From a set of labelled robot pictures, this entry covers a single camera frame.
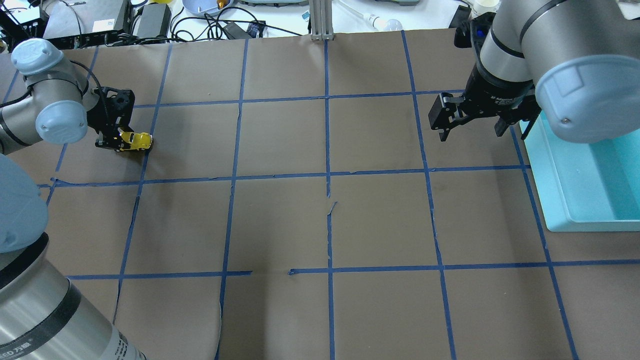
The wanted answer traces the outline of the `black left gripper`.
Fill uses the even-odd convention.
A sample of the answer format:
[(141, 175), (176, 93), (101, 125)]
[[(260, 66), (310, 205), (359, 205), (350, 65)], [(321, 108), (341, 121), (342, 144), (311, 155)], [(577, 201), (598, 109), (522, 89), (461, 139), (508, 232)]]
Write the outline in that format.
[(96, 133), (102, 133), (94, 146), (120, 152), (121, 137), (135, 134), (130, 126), (136, 99), (134, 91), (102, 86), (92, 89), (90, 94), (97, 96), (97, 103), (87, 112), (87, 125)]

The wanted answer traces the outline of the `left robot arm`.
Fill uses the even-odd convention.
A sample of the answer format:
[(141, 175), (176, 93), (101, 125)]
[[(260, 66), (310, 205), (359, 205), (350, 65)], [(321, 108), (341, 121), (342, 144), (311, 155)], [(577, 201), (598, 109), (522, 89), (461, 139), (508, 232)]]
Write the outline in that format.
[(102, 86), (89, 69), (80, 73), (83, 65), (47, 39), (26, 39), (10, 60), (26, 92), (1, 105), (1, 358), (144, 360), (146, 355), (47, 260), (48, 205), (32, 178), (9, 158), (40, 141), (80, 141), (89, 129), (98, 135), (97, 148), (150, 149), (153, 137), (130, 127), (135, 94)]

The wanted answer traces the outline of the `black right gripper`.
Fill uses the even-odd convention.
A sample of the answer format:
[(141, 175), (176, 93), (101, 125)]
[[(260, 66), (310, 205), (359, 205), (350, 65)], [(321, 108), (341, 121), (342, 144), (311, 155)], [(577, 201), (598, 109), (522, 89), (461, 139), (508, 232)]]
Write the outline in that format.
[(498, 116), (494, 125), (497, 137), (510, 126), (526, 122), (521, 133), (521, 138), (526, 138), (542, 112), (535, 97), (529, 95), (532, 88), (532, 80), (503, 80), (476, 63), (462, 95), (437, 95), (428, 113), (430, 129), (438, 132), (439, 141), (446, 142), (452, 129), (475, 119)]

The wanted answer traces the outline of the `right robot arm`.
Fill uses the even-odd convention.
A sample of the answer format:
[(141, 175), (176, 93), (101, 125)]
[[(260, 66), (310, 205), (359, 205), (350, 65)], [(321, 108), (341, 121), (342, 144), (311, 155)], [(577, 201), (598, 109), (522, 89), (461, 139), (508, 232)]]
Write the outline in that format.
[(460, 96), (442, 92), (429, 112), (439, 139), (477, 119), (496, 117), (498, 137), (540, 114), (556, 137), (591, 144), (639, 129), (638, 18), (616, 0), (503, 0), (468, 19), (454, 45), (475, 63)]

